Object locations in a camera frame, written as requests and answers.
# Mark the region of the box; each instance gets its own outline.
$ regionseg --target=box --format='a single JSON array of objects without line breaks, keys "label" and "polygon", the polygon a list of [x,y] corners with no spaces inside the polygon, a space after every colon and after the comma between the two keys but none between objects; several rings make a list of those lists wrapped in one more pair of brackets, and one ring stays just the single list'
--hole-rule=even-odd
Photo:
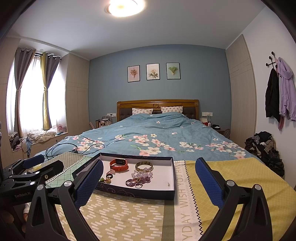
[{"label": "box", "polygon": [[[110,170],[110,161],[115,158],[125,158],[128,162],[128,170],[124,172],[116,172],[111,179],[110,184],[98,183],[97,190],[118,194],[122,196],[130,196],[145,199],[160,199],[160,200],[173,200],[175,196],[175,167],[172,157],[160,156],[130,156],[118,155],[110,153],[99,153],[91,158],[83,166],[78,168],[72,173],[73,178],[85,170],[88,165],[99,159],[104,165],[103,178],[106,178],[106,173]],[[125,182],[131,179],[131,174],[135,170],[135,165],[140,161],[149,161],[153,164],[153,178],[150,183],[143,184],[142,188],[128,187]]]}]

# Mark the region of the floral pillowcase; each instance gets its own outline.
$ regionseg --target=floral pillowcase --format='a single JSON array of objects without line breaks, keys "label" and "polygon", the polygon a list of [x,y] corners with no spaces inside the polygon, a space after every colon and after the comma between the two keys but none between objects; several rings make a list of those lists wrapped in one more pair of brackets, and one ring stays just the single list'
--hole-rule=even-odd
[{"label": "floral pillowcase", "polygon": [[138,109],[138,108],[133,108],[133,115],[135,114],[152,114],[153,109]]},{"label": "floral pillowcase", "polygon": [[171,106],[171,107],[161,107],[161,112],[166,113],[166,112],[183,112],[183,106]]}]

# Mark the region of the metal screw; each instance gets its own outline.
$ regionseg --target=metal screw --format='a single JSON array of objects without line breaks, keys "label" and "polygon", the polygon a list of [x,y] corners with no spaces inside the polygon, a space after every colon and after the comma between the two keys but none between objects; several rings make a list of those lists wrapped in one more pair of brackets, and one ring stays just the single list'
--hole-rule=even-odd
[{"label": "metal screw", "polygon": [[260,191],[260,190],[261,190],[261,186],[258,185],[258,184],[256,184],[256,185],[255,185],[255,189],[257,189],[258,191]]},{"label": "metal screw", "polygon": [[65,181],[65,182],[64,182],[64,186],[65,186],[65,187],[71,186],[71,184],[72,184],[71,181]]},{"label": "metal screw", "polygon": [[37,186],[37,190],[38,190],[38,191],[40,191],[40,190],[42,190],[42,189],[43,189],[43,185],[42,185],[42,184],[40,184],[40,185]]},{"label": "metal screw", "polygon": [[230,187],[233,187],[235,185],[234,181],[232,181],[232,180],[228,180],[226,183]]}]

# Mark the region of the picture frame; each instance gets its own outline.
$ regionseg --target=picture frame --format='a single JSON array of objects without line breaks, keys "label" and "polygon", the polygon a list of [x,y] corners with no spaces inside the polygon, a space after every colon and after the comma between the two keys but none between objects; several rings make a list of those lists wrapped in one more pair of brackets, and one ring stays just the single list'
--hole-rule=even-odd
[{"label": "picture frame", "polygon": [[147,80],[159,80],[159,64],[146,64],[146,77]]},{"label": "picture frame", "polygon": [[140,81],[140,65],[128,67],[128,83]]},{"label": "picture frame", "polygon": [[168,80],[180,80],[180,63],[166,63],[167,79]]}]

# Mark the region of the floral duvet cover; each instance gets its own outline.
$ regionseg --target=floral duvet cover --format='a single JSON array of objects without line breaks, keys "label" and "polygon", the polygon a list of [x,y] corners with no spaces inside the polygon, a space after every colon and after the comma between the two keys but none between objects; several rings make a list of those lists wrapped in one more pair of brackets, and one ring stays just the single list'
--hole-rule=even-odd
[{"label": "floral duvet cover", "polygon": [[[68,136],[60,143],[78,146],[78,153],[95,156],[99,152],[135,155],[169,156],[174,161],[223,161],[254,157],[198,120],[181,113],[136,114],[109,126]],[[71,144],[59,145],[49,152],[56,155],[73,150]]]}]

